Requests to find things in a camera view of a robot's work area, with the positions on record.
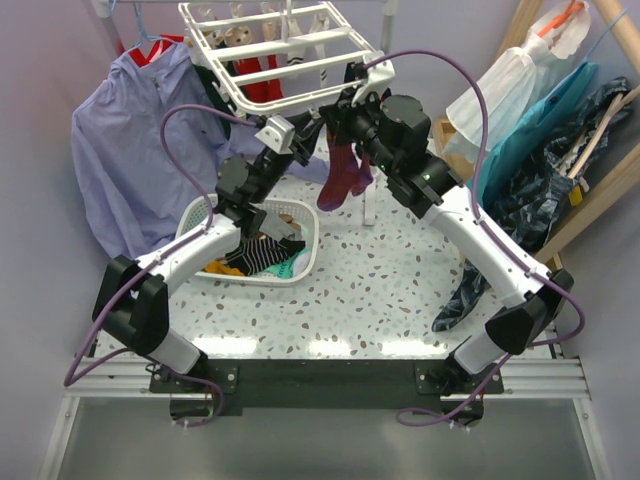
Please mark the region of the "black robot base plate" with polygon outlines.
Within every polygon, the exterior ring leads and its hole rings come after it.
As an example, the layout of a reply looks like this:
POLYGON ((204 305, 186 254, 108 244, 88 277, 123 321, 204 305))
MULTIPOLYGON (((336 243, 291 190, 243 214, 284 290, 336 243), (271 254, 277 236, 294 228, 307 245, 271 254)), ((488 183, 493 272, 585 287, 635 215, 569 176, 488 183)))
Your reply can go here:
POLYGON ((457 374, 446 360, 234 360, 208 363, 208 382, 186 380, 148 364, 149 390, 170 397, 174 420, 213 414, 240 416, 247 409, 400 410, 435 415, 454 408, 457 395, 472 396, 455 417, 469 426, 482 419, 482 394, 504 391, 494 366, 457 374))

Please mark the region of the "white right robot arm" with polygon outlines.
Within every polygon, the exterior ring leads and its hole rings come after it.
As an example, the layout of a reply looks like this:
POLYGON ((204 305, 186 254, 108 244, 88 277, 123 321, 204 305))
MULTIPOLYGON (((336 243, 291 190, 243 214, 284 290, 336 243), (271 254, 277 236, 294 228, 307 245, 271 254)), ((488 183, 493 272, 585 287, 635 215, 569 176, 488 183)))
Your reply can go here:
POLYGON ((386 176, 394 199, 452 241, 498 294, 501 310, 451 354, 448 386, 469 392, 481 371, 507 354, 519 355, 557 316, 574 285, 512 240, 472 202, 461 177, 428 150, 431 120, 407 95, 372 93, 354 102, 344 90, 320 115, 338 144, 355 145, 386 176))

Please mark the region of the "black white striped sock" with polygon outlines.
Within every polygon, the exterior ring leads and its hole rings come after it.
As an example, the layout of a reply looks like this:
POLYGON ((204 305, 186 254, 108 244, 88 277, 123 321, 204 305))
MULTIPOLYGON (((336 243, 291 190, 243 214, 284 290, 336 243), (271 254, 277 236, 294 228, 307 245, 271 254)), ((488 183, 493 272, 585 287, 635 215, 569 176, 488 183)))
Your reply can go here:
POLYGON ((235 250, 225 254, 226 264, 238 268, 245 276, 252 276, 279 264, 306 247, 304 241, 282 240, 277 242, 269 237, 241 243, 235 250))

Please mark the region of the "white clip sock hanger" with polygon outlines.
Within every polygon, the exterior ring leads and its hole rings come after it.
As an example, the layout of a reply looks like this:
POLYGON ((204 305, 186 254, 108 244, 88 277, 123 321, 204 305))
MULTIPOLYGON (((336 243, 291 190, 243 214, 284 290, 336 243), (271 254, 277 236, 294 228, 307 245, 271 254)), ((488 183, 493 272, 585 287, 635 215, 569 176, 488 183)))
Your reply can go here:
POLYGON ((298 5, 282 1, 251 9, 231 6, 218 15, 211 5, 182 2, 178 6, 185 36, 195 60, 217 77, 216 89, 239 117, 271 117, 298 110, 317 110, 334 102, 345 83, 345 67, 354 61, 387 60, 381 50, 359 33, 330 1, 298 5), (328 16, 327 31, 310 33, 316 14, 328 16), (287 20, 295 18, 303 34, 290 37, 287 20), (232 48, 217 48, 215 37, 234 26, 248 26, 253 42, 232 48), (318 60, 314 45, 323 44, 326 58, 318 60), (305 60, 287 65, 287 53, 307 47, 305 60), (319 70, 327 70, 327 86, 320 87, 319 70))

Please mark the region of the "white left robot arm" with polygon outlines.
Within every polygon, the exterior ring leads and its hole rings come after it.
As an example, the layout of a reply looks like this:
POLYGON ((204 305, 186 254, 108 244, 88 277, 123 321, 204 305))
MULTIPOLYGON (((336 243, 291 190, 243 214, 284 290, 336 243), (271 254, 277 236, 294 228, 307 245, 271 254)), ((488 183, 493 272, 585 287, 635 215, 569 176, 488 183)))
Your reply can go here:
POLYGON ((301 233, 260 206, 292 164, 308 164, 322 124, 301 114, 271 117, 259 126, 263 150, 252 162, 233 158, 221 165, 216 196, 204 199, 205 219, 150 254, 111 260, 96 300, 96 328, 171 369, 173 382, 185 392, 200 390, 211 375, 207 355, 171 328, 170 297, 229 253, 246 260, 252 253, 292 256, 304 247, 301 233))

